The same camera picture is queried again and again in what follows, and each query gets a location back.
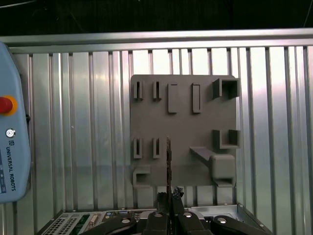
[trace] white cable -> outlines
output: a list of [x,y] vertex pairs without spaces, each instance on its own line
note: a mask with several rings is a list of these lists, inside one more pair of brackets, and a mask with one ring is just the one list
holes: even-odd
[[306,18],[305,18],[305,21],[304,21],[303,27],[305,27],[305,25],[307,24],[307,20],[308,20],[308,17],[309,17],[309,14],[310,14],[311,8],[312,8],[312,3],[313,3],[313,0],[311,0],[310,7],[309,7],[309,10],[308,10],[307,16],[306,16]]

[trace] dark ceiling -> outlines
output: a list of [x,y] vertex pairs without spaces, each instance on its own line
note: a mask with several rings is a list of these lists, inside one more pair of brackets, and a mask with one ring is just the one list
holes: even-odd
[[[311,0],[0,1],[0,35],[303,27]],[[305,27],[313,27],[313,10]]]

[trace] universal robots logo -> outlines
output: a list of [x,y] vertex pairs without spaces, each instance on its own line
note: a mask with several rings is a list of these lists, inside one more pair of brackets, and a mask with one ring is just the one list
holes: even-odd
[[14,146],[14,141],[9,141],[9,146],[6,148],[6,155],[8,158],[8,166],[9,166],[9,173],[10,173],[10,181],[11,181],[11,190],[16,191],[15,188],[15,179],[14,179],[14,170],[13,170],[13,163],[12,163],[12,153],[11,147]]

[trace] metal enclosure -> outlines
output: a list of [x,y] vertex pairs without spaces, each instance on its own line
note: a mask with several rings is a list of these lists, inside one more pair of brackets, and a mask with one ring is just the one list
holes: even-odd
[[0,37],[22,75],[32,148],[26,196],[0,206],[5,235],[61,210],[152,207],[133,190],[133,74],[241,78],[237,192],[185,187],[186,206],[242,203],[274,234],[312,234],[313,29]]

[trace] red button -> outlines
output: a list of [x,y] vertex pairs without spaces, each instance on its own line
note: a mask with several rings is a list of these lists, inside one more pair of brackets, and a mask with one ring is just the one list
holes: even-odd
[[13,109],[11,100],[5,97],[0,97],[0,114],[7,114]]

